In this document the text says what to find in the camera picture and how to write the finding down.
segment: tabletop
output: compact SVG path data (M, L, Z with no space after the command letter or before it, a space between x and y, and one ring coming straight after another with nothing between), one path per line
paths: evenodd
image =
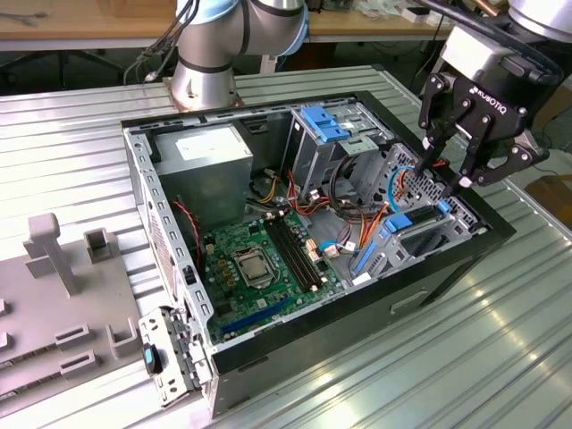
M116 18L97 0L0 0L0 12L48 12L50 16L38 20L31 27L20 22L0 19L0 40L44 40L87 38L157 38L163 34L171 20L155 18ZM352 11L310 14L310 41L312 36L432 36L436 28L427 24L414 24L400 16L387 16L379 20L367 18Z
M386 71L237 78L247 104L369 90L418 137L420 102ZM61 242L106 227L139 311L167 302L130 184L119 121L171 114L163 84L0 98L0 259L25 253L28 216ZM458 139L445 156L459 166ZM572 421L572 244L511 181L476 191L517 234L443 299L211 423L200 394L162 410L140 361L5 417L1 427L156 429L547 427Z

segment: green circuit board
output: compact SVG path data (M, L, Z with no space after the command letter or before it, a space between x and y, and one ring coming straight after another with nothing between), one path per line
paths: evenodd
M310 236L298 215L286 214L283 221L318 274L319 288L306 291L300 288L262 220L210 231L201 239L207 245L203 283L214 307L214 315L208 322L214 343L235 338L343 290L327 259L316 263L310 260L303 244ZM261 319L263 310L272 312L272 315ZM244 321L249 316L256 322L228 332L231 324Z

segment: robotiq logo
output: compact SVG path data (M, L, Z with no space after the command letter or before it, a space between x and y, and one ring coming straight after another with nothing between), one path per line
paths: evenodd
M476 95L480 96L489 105L491 105L496 110L498 110L500 112L500 114L502 114L503 116L507 112L507 107L503 103L498 101L496 98L493 98L493 97L489 96L488 94L485 94L481 89L479 89L477 87L472 87L468 92L470 92L471 94L476 94Z

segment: aluminum extrusion table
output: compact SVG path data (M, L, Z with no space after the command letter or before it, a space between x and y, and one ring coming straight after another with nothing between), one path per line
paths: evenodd
M237 78L247 103L367 89L416 128L418 101L371 67ZM117 234L139 309L167 302L135 208L121 119L174 112L161 84L0 98L0 257L53 211L63 242ZM446 155L458 162L459 146ZM509 181L478 190L517 235L442 300L211 423L199 394L160 409L135 363L2 427L569 427L569 232Z

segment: motherboard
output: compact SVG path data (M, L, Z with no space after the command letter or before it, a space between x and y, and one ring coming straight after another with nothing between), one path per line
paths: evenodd
M343 290L294 212L210 231L204 284L213 343L236 338Z

